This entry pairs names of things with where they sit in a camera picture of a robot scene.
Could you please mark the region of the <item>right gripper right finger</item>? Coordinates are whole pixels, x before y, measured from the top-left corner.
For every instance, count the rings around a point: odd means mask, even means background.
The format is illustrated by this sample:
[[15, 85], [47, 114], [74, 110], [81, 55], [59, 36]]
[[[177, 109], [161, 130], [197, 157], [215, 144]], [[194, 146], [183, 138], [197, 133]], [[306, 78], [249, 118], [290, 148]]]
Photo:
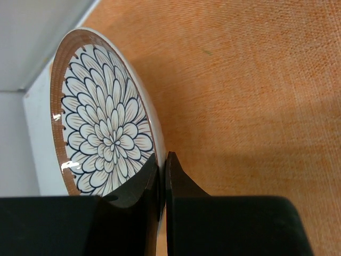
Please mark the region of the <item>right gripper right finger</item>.
[[184, 172], [177, 154], [172, 151], [168, 153], [165, 165], [165, 196], [167, 253], [168, 255], [174, 255], [175, 200], [179, 198], [208, 197], [209, 194]]

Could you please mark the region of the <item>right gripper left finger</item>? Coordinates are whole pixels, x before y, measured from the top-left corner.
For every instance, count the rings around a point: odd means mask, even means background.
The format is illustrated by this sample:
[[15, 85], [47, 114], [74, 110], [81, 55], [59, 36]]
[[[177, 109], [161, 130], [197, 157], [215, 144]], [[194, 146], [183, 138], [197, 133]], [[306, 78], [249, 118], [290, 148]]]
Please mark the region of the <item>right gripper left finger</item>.
[[155, 154], [136, 175], [103, 199], [111, 206], [104, 225], [105, 251], [109, 255], [155, 255], [160, 220]]

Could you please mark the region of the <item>patterned ceramic plate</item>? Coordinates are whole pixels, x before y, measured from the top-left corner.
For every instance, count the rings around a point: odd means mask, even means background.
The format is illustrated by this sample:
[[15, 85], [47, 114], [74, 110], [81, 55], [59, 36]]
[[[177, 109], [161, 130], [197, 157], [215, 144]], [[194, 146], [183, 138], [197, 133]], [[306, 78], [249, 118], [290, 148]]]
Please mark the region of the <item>patterned ceramic plate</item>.
[[79, 27], [62, 39], [52, 64], [54, 147], [69, 195], [105, 196], [166, 149], [151, 99], [133, 66], [99, 32]]

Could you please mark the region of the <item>orange cloth napkin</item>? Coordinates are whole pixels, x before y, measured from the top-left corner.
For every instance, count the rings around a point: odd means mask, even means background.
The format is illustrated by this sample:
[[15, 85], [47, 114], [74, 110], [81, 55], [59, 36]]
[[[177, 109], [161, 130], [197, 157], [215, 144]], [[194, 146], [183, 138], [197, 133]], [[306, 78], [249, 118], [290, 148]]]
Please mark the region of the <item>orange cloth napkin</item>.
[[281, 195], [340, 255], [340, 1], [101, 1], [165, 146], [213, 195]]

